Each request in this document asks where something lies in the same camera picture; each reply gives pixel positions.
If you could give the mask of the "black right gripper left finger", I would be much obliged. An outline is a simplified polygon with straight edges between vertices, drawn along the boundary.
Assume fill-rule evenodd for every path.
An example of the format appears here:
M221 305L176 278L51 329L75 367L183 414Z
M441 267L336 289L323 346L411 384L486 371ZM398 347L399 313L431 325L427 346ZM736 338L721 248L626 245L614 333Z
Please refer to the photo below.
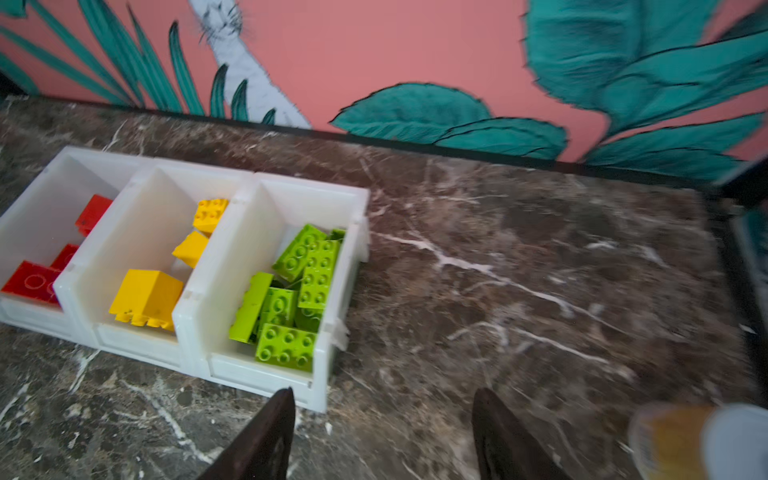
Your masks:
M295 418L293 390L278 390L198 479L285 480Z

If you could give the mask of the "red arch lego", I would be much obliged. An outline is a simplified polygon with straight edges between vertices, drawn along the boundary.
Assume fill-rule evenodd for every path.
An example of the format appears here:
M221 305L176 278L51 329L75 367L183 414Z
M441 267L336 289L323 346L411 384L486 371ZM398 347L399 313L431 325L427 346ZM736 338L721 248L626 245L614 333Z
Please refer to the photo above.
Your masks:
M50 268L63 271L77 252L79 246L76 244L66 244L59 252L55 260L50 264Z

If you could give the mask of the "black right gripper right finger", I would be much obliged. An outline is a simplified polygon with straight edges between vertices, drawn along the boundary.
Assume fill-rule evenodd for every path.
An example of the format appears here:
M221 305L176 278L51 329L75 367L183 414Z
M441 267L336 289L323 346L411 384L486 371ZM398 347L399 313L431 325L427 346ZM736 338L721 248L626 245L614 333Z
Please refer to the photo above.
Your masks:
M492 390L475 392L471 420L481 479L570 479Z

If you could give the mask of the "red lego stack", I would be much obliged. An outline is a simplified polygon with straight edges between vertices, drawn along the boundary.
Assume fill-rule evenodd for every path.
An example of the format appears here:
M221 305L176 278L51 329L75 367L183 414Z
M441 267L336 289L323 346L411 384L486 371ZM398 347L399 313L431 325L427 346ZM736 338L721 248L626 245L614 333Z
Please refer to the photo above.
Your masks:
M113 201L111 199L94 194L75 222L75 226L79 233L84 237L87 237L112 203Z

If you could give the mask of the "large green lego plate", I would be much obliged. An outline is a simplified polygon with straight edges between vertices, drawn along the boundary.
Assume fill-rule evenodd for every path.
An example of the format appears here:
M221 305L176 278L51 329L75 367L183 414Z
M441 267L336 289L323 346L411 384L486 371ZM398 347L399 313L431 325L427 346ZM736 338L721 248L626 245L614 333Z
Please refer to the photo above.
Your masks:
M341 240L323 240L309 253L299 292L300 309L326 307L341 244Z

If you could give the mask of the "green lego brick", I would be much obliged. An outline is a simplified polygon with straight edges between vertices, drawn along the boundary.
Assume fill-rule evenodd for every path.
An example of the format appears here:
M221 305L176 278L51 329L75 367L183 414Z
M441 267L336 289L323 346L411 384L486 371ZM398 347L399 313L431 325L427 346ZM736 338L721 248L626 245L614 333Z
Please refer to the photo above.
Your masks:
M298 293L295 290L270 287L260 312L260 324L276 324L293 327Z
M274 276L258 272L249 281L242 297L242 304L236 312L235 321L229 329L229 339L241 343L254 343L256 330L264 301Z
M311 372L316 339L317 335L312 332L266 324L259 336L255 360L268 365Z
M346 235L346 230L341 228L334 228L328 234L327 239L331 241L343 241Z
M288 283L296 281L306 267L309 254L327 238L327 233L312 224L306 224L283 250L272 269L282 280Z

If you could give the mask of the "red lego brick long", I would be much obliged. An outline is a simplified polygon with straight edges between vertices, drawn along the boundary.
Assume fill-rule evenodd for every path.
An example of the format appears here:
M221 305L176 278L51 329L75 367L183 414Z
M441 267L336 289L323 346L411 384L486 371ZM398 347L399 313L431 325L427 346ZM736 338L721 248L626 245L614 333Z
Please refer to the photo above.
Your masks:
M1 291L24 299L59 307L54 282L61 271L52 267L23 261L4 284Z

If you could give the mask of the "yellow lego small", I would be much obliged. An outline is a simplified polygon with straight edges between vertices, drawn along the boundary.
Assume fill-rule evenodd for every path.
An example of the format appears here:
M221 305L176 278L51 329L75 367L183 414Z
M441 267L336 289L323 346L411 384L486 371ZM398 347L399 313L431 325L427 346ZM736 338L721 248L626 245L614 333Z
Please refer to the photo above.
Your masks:
M203 235L210 237L228 205L229 200L223 198L201 200L194 215L193 227Z
M131 269L109 309L116 321L174 332L172 312L184 283L162 271Z

